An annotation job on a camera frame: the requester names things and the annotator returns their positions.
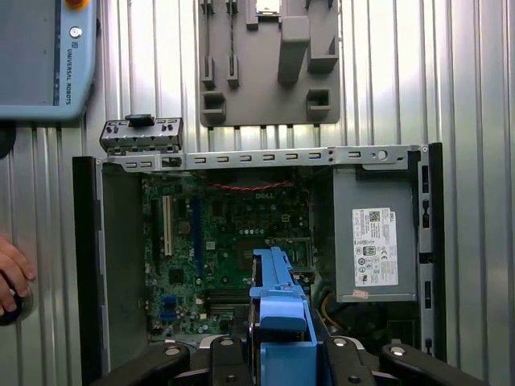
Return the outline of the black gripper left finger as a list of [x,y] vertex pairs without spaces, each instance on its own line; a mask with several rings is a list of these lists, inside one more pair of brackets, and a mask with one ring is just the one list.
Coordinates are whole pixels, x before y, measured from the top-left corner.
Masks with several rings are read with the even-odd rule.
[[239,338],[225,336],[194,351],[183,343],[155,344],[93,384],[252,385],[244,350]]

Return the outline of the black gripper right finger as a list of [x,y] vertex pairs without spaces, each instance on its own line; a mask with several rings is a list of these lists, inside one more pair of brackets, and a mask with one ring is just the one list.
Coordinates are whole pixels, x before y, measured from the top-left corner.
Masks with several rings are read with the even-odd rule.
[[356,339],[331,335],[315,312],[318,385],[485,385],[486,382],[404,343],[373,355]]

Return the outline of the person's hand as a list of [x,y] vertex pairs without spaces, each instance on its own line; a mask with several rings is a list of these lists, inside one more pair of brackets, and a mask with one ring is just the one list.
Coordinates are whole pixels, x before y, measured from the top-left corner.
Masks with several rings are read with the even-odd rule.
[[17,309],[14,294],[26,298],[35,269],[7,238],[1,237],[1,315]]

